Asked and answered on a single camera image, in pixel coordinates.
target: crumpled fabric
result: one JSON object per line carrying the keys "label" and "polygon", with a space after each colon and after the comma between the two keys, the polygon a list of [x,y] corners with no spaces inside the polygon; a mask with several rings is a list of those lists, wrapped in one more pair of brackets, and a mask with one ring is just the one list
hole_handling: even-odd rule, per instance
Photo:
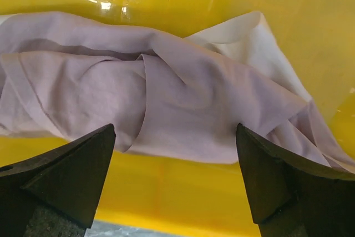
{"label": "crumpled fabric", "polygon": [[259,12],[186,40],[61,12],[1,21],[2,135],[70,141],[113,123],[118,151],[230,164],[242,123],[355,172]]}

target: yellow container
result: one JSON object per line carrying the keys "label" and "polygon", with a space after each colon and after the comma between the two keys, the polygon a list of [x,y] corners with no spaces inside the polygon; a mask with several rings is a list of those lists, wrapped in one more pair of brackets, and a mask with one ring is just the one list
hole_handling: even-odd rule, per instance
{"label": "yellow container", "polygon": [[[261,10],[338,141],[355,156],[355,0],[0,0],[0,4],[0,14],[66,11],[181,37]],[[0,166],[63,143],[2,138]],[[190,236],[260,236],[237,164],[115,153],[97,219]]]}

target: yellow bin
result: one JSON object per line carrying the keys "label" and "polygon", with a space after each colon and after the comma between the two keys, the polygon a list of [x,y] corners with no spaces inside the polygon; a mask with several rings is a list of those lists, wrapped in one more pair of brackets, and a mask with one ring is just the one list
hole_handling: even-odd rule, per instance
{"label": "yellow bin", "polygon": [[[256,9],[355,158],[355,0],[0,0],[0,14],[66,11],[181,37]],[[2,138],[0,166],[63,143]],[[237,164],[115,153],[96,218],[189,236],[260,236]]]}

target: lavender cloth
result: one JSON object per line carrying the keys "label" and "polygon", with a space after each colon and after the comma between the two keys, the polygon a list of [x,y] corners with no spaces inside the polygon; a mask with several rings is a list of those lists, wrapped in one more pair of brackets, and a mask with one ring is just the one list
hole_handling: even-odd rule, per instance
{"label": "lavender cloth", "polygon": [[0,134],[73,140],[113,123],[121,152],[234,163],[242,123],[355,172],[262,15],[236,19],[187,41],[60,12],[0,18]]}

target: yellow plastic surface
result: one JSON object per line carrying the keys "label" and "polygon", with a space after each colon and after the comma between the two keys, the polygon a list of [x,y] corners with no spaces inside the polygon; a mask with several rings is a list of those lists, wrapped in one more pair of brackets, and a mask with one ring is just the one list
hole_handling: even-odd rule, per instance
{"label": "yellow plastic surface", "polygon": [[[0,0],[0,14],[66,11],[181,37],[256,9],[340,144],[355,157],[355,0]],[[0,139],[0,166],[63,143]],[[190,236],[260,236],[237,164],[115,153],[97,219]]]}

